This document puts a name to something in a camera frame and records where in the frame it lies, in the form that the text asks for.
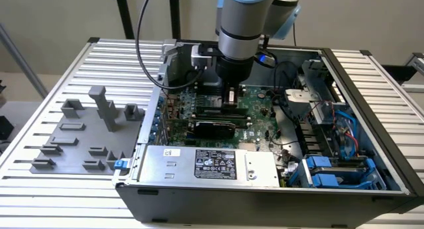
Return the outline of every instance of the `wall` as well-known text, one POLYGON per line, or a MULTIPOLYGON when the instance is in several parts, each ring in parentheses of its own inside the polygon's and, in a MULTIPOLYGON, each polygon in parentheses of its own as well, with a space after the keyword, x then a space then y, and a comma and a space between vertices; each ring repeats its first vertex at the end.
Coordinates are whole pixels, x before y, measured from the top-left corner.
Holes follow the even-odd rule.
MULTIPOLYGON (((145 0, 129 0, 133 22, 145 0)), ((423 0, 302 0, 298 44, 369 49, 386 64, 424 51, 423 0)), ((215 38, 217 0, 182 0, 183 38, 215 38)), ((0 21, 38 73, 62 74, 91 36, 125 38, 115 0, 0 0, 0 21)), ((169 0, 151 0, 142 38, 171 38, 169 0)), ((285 41, 293 44, 293 35, 285 41)), ((19 72, 0 46, 0 71, 19 72)))
MULTIPOLYGON (((63 74, 90 37, 125 38, 115 0, 0 0, 0 22, 43 74, 63 74)), ((21 72, 2 44, 0 71, 21 72)))

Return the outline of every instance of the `capacitor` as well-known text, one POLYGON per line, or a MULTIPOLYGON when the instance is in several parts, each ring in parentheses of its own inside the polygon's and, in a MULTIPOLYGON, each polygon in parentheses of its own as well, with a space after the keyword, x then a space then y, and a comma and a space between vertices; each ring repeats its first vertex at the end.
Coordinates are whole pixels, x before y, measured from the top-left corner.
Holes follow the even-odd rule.
POLYGON ((266 98, 266 94, 263 94, 262 92, 258 93, 258 98, 259 98, 259 99, 265 99, 265 98, 266 98))
POLYGON ((162 103, 165 103, 165 101, 166 101, 165 97, 161 96, 161 97, 159 97, 159 100, 158 100, 158 104, 162 105, 162 103))
POLYGON ((158 126, 153 126, 151 132, 157 133, 158 132, 158 126))
POLYGON ((154 118, 154 125, 159 124, 159 117, 154 118))
POLYGON ((151 135, 149 136, 149 141, 150 141, 150 142, 154 142, 155 139, 157 139, 157 134, 151 134, 151 135))
POLYGON ((161 110, 158 109, 158 110, 155 111, 155 117, 159 117, 161 114, 162 114, 162 112, 161 112, 161 110))

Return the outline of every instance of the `gray metal cylinder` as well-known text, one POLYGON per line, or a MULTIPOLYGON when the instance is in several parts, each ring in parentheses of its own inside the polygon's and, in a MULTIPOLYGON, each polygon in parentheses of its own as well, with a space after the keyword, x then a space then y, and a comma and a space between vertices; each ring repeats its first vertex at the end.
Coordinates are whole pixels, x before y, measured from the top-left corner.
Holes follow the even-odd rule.
POLYGON ((273 0, 258 3, 241 3, 225 0, 221 18, 222 28, 231 34, 251 37, 262 34, 267 12, 273 0))
POLYGON ((225 0, 219 50, 229 58, 246 60, 255 55, 271 3, 273 0, 257 3, 225 0))
POLYGON ((267 34, 271 36, 277 34, 283 24, 287 22, 289 18, 291 17, 291 14, 294 12, 294 9, 298 6, 298 3, 299 3, 299 0, 274 0, 273 1, 269 15, 267 15, 263 34, 267 34))
POLYGON ((219 33, 219 50, 233 59, 246 60, 258 52, 261 37, 253 40, 241 40, 230 37, 223 31, 219 33))
POLYGON ((21 54, 21 52, 14 44, 14 41, 7 34, 6 28, 5 28, 2 23, 0 23, 0 41, 3 42, 9 53, 13 55, 23 73, 26 74, 26 76, 27 76, 27 78, 29 78, 29 80, 35 88, 35 90, 38 91, 41 96, 43 98, 46 98, 47 94, 49 94, 46 86, 42 82, 39 76, 35 74, 34 70, 31 69, 23 55, 21 54))

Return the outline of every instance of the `red cable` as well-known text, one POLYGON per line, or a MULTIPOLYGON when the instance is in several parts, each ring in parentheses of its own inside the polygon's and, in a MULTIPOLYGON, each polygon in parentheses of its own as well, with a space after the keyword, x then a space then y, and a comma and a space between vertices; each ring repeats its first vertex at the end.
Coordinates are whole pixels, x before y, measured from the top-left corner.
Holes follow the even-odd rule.
POLYGON ((357 152, 358 152, 359 151, 359 144, 358 144, 357 138, 350 133, 345 133, 345 135, 349 136, 355 141, 355 148, 357 148, 357 152))
POLYGON ((334 104, 333 104, 333 101, 321 101, 311 109, 311 111, 307 113, 306 115, 306 118, 305 118, 305 121, 307 121, 307 118, 310 116, 310 114, 313 113, 314 109, 317 109, 317 107, 322 104, 322 103, 330 103, 331 104, 331 110, 333 110, 333 127, 335 128, 337 127, 337 113, 335 113, 335 110, 334 110, 334 104))

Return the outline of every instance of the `circuit board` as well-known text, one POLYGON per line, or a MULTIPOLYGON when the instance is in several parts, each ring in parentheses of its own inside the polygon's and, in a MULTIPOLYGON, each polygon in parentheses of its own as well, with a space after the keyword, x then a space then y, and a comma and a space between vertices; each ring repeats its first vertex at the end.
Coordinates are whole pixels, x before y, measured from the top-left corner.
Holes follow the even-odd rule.
POLYGON ((270 135, 278 129, 277 118, 271 114, 273 101, 267 96, 267 89, 257 86, 247 86, 239 97, 239 108, 249 109, 249 117, 251 124, 247 129, 237 129, 233 139, 229 140, 207 140, 197 139, 190 131, 190 121, 193 112, 198 106, 221 107, 221 97, 217 95, 199 95, 197 89, 186 89, 178 94, 178 100, 174 101, 173 109, 179 113, 169 120, 170 142, 171 146, 198 146, 210 148, 230 148, 249 150, 270 150, 270 141, 266 140, 266 132, 270 135))

